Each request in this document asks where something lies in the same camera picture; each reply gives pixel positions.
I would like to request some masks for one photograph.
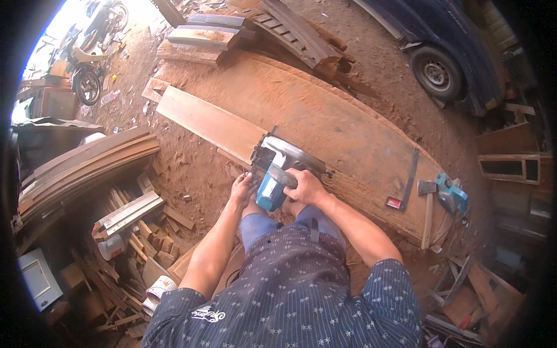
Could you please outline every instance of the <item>belt loop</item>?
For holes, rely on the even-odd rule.
[[[311,219],[310,242],[315,244],[319,243],[319,225],[317,224],[316,218]]]

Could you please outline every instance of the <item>blue car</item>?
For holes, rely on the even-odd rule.
[[[505,77],[502,53],[476,24],[475,1],[354,0],[402,42],[426,92],[441,105],[453,101],[484,116],[502,101]]]

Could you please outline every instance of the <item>blue jeans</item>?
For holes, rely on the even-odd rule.
[[[328,234],[340,241],[344,249],[346,249],[346,241],[340,233],[340,228],[329,218],[321,209],[308,205],[294,221],[293,226],[299,225],[307,228],[307,232],[311,231],[311,221],[315,218],[317,220],[317,227],[319,232]],[[252,213],[246,215],[240,222],[240,232],[242,233],[242,241],[246,251],[255,243],[256,240],[263,237],[265,234],[273,232],[284,225],[281,222],[276,222],[267,215]]]

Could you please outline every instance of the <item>forearm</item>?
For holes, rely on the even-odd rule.
[[[344,231],[369,267],[387,258],[402,262],[400,253],[383,230],[335,195],[327,193],[315,205]]]
[[[241,214],[238,205],[229,200],[217,223],[193,252],[179,287],[192,288],[211,298],[230,259]]]

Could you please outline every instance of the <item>shirt logo print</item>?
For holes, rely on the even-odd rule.
[[[211,311],[211,306],[204,306],[192,312],[192,319],[207,320],[208,322],[217,322],[223,320],[226,313],[221,311]]]

